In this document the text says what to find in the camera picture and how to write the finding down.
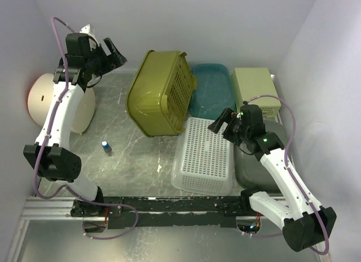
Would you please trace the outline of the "blue translucent plastic container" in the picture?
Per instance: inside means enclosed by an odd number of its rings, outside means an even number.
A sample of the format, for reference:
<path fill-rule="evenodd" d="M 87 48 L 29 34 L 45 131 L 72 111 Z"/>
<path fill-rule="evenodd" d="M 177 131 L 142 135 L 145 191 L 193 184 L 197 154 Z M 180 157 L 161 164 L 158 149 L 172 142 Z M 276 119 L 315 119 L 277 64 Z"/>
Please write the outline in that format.
<path fill-rule="evenodd" d="M 226 66 L 216 63 L 197 64 L 192 68 L 197 87 L 190 101 L 191 116 L 217 119 L 224 109 L 236 109 L 231 78 Z"/>

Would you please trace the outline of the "pale green perforated box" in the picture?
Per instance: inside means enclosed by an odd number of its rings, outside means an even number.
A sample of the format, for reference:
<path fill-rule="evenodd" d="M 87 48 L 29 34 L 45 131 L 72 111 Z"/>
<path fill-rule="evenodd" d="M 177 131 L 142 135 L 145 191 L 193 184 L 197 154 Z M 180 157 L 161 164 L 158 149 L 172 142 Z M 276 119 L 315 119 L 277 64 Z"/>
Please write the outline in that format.
<path fill-rule="evenodd" d="M 244 101 L 259 96 L 278 96 L 272 76 L 268 68 L 235 68 L 231 74 L 234 88 L 236 109 L 239 112 Z M 257 104 L 264 117 L 275 118 L 281 107 L 281 102 L 272 97 L 262 97 L 252 101 Z"/>

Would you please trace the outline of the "white perforated basket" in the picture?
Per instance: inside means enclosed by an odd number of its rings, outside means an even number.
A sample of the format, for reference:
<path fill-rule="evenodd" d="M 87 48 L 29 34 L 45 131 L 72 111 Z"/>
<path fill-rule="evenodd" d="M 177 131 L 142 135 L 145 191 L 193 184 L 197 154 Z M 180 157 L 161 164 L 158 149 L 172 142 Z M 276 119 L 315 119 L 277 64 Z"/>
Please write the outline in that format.
<path fill-rule="evenodd" d="M 178 136 L 171 184 L 185 192 L 227 196 L 234 178 L 234 146 L 208 130 L 213 121 L 190 117 Z"/>

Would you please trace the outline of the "large metal tray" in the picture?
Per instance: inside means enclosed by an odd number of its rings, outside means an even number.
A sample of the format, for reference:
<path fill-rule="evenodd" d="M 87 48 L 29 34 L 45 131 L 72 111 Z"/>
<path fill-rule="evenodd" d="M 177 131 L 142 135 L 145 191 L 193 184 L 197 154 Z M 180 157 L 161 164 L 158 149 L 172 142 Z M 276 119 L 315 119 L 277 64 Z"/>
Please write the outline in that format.
<path fill-rule="evenodd" d="M 280 190 L 269 172 L 256 160 L 242 152 L 247 151 L 245 144 L 234 146 L 235 177 L 244 189 L 258 188 L 269 195 L 278 195 Z"/>

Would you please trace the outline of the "olive green tub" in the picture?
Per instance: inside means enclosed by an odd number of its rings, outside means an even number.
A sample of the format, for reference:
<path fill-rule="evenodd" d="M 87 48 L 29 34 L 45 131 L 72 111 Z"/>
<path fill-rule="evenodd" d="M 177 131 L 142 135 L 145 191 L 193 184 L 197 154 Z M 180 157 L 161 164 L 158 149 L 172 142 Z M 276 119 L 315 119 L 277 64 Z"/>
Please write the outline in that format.
<path fill-rule="evenodd" d="M 128 91 L 128 116 L 147 137 L 184 131 L 188 106 L 197 80 L 181 51 L 146 53 Z"/>

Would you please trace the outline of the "cream cylindrical container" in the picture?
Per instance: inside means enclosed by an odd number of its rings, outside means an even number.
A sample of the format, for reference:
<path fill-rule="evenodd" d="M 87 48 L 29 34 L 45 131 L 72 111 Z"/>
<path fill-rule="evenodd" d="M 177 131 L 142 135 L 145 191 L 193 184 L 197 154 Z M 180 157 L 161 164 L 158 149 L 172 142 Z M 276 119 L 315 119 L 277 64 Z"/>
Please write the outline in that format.
<path fill-rule="evenodd" d="M 39 126 L 43 126 L 53 98 L 53 74 L 41 75 L 33 84 L 28 94 L 28 112 Z M 78 104 L 72 124 L 72 132 L 83 134 L 88 128 L 95 112 L 95 94 L 92 88 L 87 89 Z"/>

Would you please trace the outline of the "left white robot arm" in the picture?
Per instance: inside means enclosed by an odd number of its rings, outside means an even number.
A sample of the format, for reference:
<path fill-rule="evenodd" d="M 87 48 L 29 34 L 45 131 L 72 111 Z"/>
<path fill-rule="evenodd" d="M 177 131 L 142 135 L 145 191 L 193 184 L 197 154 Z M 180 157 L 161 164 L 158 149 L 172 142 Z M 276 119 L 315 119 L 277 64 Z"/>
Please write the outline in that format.
<path fill-rule="evenodd" d="M 34 169 L 33 188 L 42 199 L 52 199 L 39 192 L 37 179 L 58 183 L 58 194 L 66 188 L 85 201 L 85 210 L 99 216 L 105 210 L 103 192 L 81 172 L 81 158 L 69 150 L 69 138 L 77 107 L 88 90 L 89 82 L 123 66 L 127 59 L 110 38 L 104 39 L 110 53 L 89 33 L 69 33 L 67 51 L 62 53 L 53 76 L 53 97 L 45 124 L 33 144 L 26 145 L 23 155 Z"/>

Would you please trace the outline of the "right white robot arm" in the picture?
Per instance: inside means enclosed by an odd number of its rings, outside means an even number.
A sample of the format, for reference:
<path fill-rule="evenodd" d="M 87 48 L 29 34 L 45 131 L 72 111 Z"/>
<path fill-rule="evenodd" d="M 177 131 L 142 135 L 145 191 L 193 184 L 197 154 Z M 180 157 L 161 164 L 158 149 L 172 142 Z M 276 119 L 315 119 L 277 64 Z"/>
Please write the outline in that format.
<path fill-rule="evenodd" d="M 222 137 L 236 146 L 245 144 L 287 202 L 284 206 L 265 191 L 246 189 L 241 192 L 240 211 L 248 216 L 257 212 L 267 217 L 281 230 L 293 251 L 310 248 L 326 255 L 337 215 L 333 208 L 324 207 L 302 181 L 278 135 L 267 131 L 260 107 L 246 103 L 239 113 L 226 108 L 208 130 L 216 134 L 222 125 L 226 125 Z"/>

